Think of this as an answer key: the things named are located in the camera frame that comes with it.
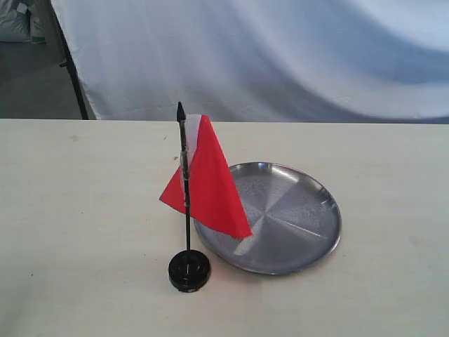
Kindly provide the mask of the red white flag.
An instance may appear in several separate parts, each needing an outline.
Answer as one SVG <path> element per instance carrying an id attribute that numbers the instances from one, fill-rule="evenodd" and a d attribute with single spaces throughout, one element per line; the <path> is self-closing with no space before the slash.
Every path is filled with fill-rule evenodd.
<path id="1" fill-rule="evenodd" d="M 239 192 L 208 116 L 186 114 L 177 105 L 177 121 L 185 142 L 180 165 L 159 200 L 200 224 L 235 239 L 253 233 Z"/>

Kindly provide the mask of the round black flag base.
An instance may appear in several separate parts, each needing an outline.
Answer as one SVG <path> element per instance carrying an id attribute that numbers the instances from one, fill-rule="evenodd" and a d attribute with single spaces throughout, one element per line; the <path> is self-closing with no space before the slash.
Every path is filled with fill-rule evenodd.
<path id="1" fill-rule="evenodd" d="M 181 251 L 168 265 L 168 278 L 171 284 L 184 293 L 198 291 L 209 280 L 210 261 L 207 256 L 197 250 Z"/>

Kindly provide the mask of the round steel plate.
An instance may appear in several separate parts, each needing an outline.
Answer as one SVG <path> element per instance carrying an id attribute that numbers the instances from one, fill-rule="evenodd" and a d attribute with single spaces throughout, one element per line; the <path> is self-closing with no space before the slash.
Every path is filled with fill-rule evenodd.
<path id="1" fill-rule="evenodd" d="M 252 236 L 234 239 L 195 220 L 200 240 L 234 267 L 286 275 L 323 260 L 338 245 L 342 218 L 331 193 L 310 175 L 269 162 L 231 166 Z"/>

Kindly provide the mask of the white backdrop cloth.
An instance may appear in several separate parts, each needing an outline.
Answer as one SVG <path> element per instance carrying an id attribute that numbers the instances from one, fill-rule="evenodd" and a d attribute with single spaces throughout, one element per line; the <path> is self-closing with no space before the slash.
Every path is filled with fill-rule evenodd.
<path id="1" fill-rule="evenodd" d="M 447 1 L 54 1 L 98 119 L 448 121 Z"/>

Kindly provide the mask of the black backdrop stand pole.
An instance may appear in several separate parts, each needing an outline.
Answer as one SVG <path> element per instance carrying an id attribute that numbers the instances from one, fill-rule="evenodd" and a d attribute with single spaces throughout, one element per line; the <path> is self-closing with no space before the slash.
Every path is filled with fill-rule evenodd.
<path id="1" fill-rule="evenodd" d="M 83 98 L 83 93 L 82 93 L 82 90 L 81 90 L 81 84 L 79 82 L 79 77 L 78 77 L 78 73 L 77 73 L 77 70 L 76 70 L 76 66 L 74 64 L 72 55 L 71 55 L 71 53 L 69 51 L 69 46 L 67 45 L 67 40 L 66 40 L 66 38 L 64 36 L 64 33 L 63 33 L 62 28 L 60 26 L 60 22 L 59 22 L 59 20 L 57 18 L 57 15 L 55 13 L 55 10 L 54 10 L 54 7 L 53 7 L 52 4 L 51 4 L 51 9 L 52 9 L 53 15 L 55 17 L 56 25 L 58 27 L 58 33 L 60 35 L 61 44 L 62 44 L 62 50 L 63 50 L 64 57 L 65 57 L 65 60 L 62 63 L 60 63 L 59 66 L 60 67 L 65 67 L 67 72 L 68 72 L 68 74 L 69 74 L 69 77 L 70 77 L 70 80 L 71 80 L 71 83 L 72 83 L 72 86 L 73 86 L 73 89 L 74 89 L 74 93 L 75 93 L 75 96 L 76 96 L 76 101 L 77 101 L 77 104 L 79 106 L 81 119 L 82 120 L 89 120 L 88 111 L 87 111 L 87 108 L 86 108 L 85 100 Z"/>

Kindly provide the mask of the white sack in background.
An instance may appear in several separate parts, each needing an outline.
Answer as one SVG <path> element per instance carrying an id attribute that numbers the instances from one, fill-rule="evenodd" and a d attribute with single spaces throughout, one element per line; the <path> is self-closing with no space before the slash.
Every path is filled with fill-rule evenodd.
<path id="1" fill-rule="evenodd" d="M 1 42 L 46 42 L 34 1 L 1 0 Z"/>

